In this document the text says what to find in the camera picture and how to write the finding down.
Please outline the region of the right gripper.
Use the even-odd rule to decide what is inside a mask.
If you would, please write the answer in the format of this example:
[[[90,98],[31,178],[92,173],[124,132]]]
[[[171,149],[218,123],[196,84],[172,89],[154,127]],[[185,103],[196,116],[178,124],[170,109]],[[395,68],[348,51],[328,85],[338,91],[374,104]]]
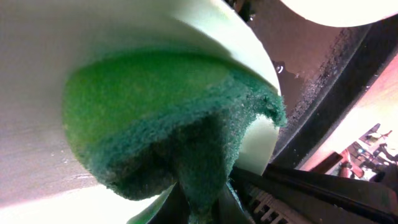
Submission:
[[[254,223],[397,223],[397,195],[377,182],[267,166],[230,175]]]

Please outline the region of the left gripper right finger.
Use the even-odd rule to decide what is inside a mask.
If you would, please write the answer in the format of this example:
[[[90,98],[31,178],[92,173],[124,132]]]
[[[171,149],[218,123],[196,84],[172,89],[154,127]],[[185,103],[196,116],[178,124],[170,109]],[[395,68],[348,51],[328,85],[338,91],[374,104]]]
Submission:
[[[216,223],[219,224],[251,223],[226,184],[224,184],[216,203],[216,218]]]

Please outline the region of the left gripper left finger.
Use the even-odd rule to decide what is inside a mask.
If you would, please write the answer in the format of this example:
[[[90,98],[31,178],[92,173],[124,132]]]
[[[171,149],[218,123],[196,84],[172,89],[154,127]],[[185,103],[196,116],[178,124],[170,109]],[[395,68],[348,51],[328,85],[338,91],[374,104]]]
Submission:
[[[176,183],[160,210],[148,224],[187,224],[190,208],[179,183]]]

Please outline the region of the green scrubbing sponge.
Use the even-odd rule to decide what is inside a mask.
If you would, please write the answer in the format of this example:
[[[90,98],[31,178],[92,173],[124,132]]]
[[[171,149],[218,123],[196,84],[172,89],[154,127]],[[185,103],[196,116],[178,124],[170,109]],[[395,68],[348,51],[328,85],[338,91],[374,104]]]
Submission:
[[[247,128],[286,122],[281,96],[242,66],[188,52],[133,52],[73,72],[63,128],[79,163],[129,200],[179,183],[193,221],[208,219]]]

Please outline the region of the mint plate front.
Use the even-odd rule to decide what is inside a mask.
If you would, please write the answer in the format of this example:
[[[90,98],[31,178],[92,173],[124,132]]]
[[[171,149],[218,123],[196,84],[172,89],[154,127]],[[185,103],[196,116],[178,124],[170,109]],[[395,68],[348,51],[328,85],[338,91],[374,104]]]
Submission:
[[[224,1],[2,1],[2,223],[246,223],[285,106]]]

